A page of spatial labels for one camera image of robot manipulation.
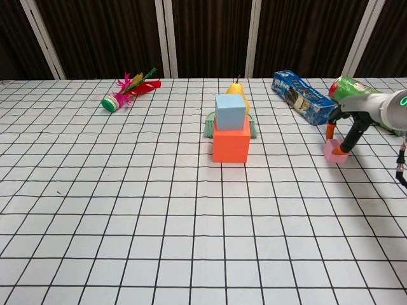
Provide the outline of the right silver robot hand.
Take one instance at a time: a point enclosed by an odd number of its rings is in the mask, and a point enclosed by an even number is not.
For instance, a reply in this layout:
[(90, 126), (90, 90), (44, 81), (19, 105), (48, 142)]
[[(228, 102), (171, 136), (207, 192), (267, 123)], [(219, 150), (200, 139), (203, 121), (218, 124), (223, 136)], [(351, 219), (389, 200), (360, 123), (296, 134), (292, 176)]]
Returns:
[(387, 94), (370, 93), (365, 95), (351, 95), (341, 99), (338, 107), (329, 115), (326, 140), (331, 144), (336, 123), (340, 119), (354, 118), (354, 123), (341, 144), (337, 144), (331, 149), (329, 155), (337, 160), (348, 156), (355, 147), (363, 133), (373, 123), (382, 123), (381, 108)]

